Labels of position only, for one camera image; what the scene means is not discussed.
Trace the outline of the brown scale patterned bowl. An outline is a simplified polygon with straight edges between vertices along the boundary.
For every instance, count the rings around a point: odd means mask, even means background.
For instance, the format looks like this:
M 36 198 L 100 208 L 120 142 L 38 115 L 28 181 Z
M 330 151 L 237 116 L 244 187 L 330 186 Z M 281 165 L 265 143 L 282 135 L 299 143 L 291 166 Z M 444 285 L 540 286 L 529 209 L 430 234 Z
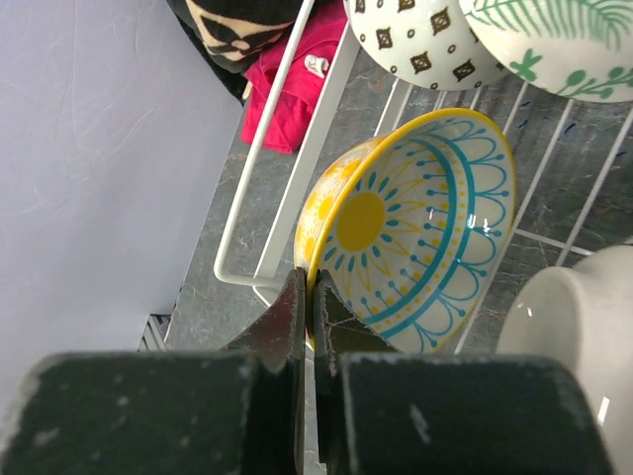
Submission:
M 632 424 L 632 244 L 535 274 L 511 305 L 497 352 L 552 358 L 583 385 L 603 428 Z

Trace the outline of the red patterned bowl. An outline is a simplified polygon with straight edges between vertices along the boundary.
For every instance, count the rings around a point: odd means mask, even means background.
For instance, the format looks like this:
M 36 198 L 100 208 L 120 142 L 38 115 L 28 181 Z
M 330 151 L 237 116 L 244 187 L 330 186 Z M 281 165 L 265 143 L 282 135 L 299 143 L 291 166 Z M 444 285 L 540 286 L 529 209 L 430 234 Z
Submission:
M 414 86 L 464 91 L 507 75 L 455 0 L 353 0 L 346 12 L 360 47 Z

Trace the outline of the yellow teal sun bowl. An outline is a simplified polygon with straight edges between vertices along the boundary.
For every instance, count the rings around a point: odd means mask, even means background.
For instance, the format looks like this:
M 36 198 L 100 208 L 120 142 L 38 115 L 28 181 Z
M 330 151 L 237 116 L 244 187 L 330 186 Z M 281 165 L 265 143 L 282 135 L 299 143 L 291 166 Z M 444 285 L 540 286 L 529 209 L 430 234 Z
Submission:
M 293 252 L 314 285 L 402 352 L 438 350 L 472 315 L 512 225 L 515 163 L 499 126 L 466 108 L 423 114 L 353 147 L 320 176 Z

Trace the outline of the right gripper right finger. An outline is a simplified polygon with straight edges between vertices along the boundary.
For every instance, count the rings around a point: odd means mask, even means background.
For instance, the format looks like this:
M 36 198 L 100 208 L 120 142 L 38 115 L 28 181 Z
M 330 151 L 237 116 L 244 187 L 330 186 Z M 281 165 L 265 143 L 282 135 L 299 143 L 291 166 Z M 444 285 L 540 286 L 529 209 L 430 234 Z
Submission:
M 319 461 L 335 468 L 335 441 L 344 434 L 336 426 L 342 408 L 337 389 L 340 356 L 347 352 L 394 352 L 396 349 L 358 317 L 338 292 L 331 274 L 320 270 L 313 289 L 316 418 Z

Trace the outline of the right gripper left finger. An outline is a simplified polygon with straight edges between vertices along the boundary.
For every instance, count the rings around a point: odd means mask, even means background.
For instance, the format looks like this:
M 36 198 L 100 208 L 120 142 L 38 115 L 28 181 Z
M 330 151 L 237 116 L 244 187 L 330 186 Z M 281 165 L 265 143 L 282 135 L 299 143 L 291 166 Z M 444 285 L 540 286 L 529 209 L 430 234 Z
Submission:
M 227 348 L 258 367 L 249 394 L 245 474 L 302 474 L 305 448 L 306 272 L 291 270 L 275 302 Z

